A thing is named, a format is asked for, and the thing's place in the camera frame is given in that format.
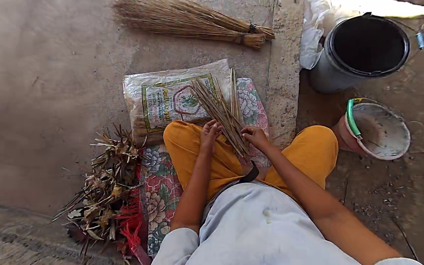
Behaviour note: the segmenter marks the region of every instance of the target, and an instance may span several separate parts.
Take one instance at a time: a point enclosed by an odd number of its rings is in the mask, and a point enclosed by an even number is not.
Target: dirty bucket
[[[400,27],[366,13],[339,23],[328,34],[310,70],[310,83],[320,93],[334,93],[364,79],[390,75],[407,61],[409,52],[409,38]]]
[[[340,149],[377,159],[397,159],[410,146],[410,131],[403,119],[367,98],[350,99],[346,114],[332,130]]]

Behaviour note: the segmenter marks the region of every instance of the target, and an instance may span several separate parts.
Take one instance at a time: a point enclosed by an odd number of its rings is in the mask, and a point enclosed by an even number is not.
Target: green hose
[[[351,128],[351,131],[353,132],[355,136],[359,136],[361,135],[361,132],[359,131],[358,127],[356,126],[356,122],[354,121],[353,106],[354,106],[354,99],[348,100],[348,105],[346,108],[346,116],[348,118],[348,124]]]

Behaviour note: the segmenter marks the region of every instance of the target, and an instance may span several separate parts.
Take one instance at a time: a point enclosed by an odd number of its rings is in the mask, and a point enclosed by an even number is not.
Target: light blue shirt
[[[285,193],[260,183],[237,184],[217,197],[199,236],[167,234],[152,265],[359,264],[325,240]],[[420,265],[391,258],[376,265]]]

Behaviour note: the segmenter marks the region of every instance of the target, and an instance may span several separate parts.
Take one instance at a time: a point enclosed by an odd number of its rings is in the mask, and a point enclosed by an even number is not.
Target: printed label
[[[164,130],[175,120],[198,123],[208,119],[209,115],[190,92],[191,80],[197,78],[209,93],[216,93],[212,74],[142,86],[143,115],[149,133]]]

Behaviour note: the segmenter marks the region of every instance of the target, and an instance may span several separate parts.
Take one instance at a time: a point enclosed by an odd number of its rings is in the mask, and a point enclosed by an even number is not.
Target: person
[[[308,127],[281,152],[262,129],[244,128],[244,139],[273,164],[264,179],[248,183],[238,182],[242,166],[222,132],[216,120],[203,128],[175,121],[165,129],[184,193],[153,265],[420,264],[325,191],[338,155],[331,129]]]

